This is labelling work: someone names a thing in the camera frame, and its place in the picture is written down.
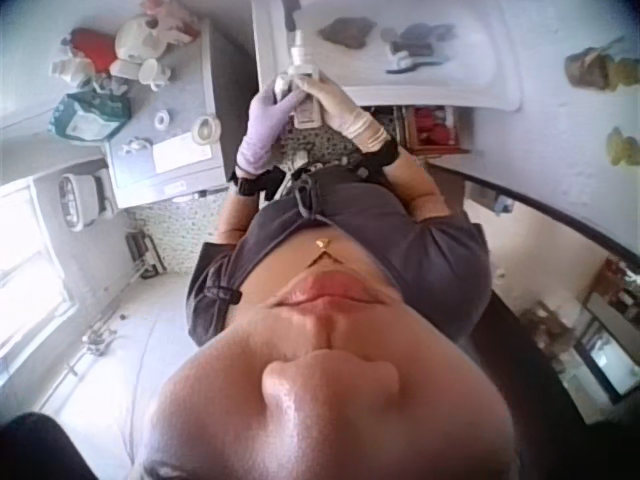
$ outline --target hand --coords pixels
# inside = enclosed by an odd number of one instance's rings
[[[382,125],[324,74],[321,80],[297,76],[294,81],[301,90],[320,101],[326,124],[352,140],[362,152],[377,152],[389,140],[389,134]]]
[[[275,80],[251,101],[247,134],[238,149],[237,167],[258,176],[273,167],[271,148],[289,121],[289,115],[305,99],[307,93],[296,90],[276,103],[273,92]]]

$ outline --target cup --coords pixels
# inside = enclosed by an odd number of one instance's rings
[[[111,72],[111,75],[114,77],[138,80],[140,78],[140,65],[127,62],[126,60],[116,60],[111,64],[109,72]]]
[[[169,83],[171,70],[161,65],[157,60],[147,60],[142,64],[138,80],[143,85],[149,85],[154,92],[159,91]]]

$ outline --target sink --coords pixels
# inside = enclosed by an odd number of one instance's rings
[[[302,0],[294,13],[314,62],[359,105],[452,105],[513,111],[522,92],[515,54],[500,0]],[[261,85],[291,63],[282,0],[253,0]],[[377,23],[362,50],[323,40],[318,30],[338,17],[365,16]],[[390,75],[380,31],[402,32],[415,23],[455,25],[455,38],[438,44],[444,65]]]

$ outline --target white latex glove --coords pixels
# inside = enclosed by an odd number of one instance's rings
[[[377,152],[390,139],[371,114],[358,107],[338,84],[324,74],[321,80],[296,76],[294,82],[320,101],[326,124],[352,140],[363,153]]]

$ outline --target cheek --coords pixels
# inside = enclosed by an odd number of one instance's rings
[[[422,449],[418,456],[448,462],[453,449],[458,460],[508,461],[513,427],[507,406],[456,345],[408,308],[378,311],[361,321],[367,328],[358,335],[344,324],[339,338],[349,339],[345,349],[398,369],[405,427]]]

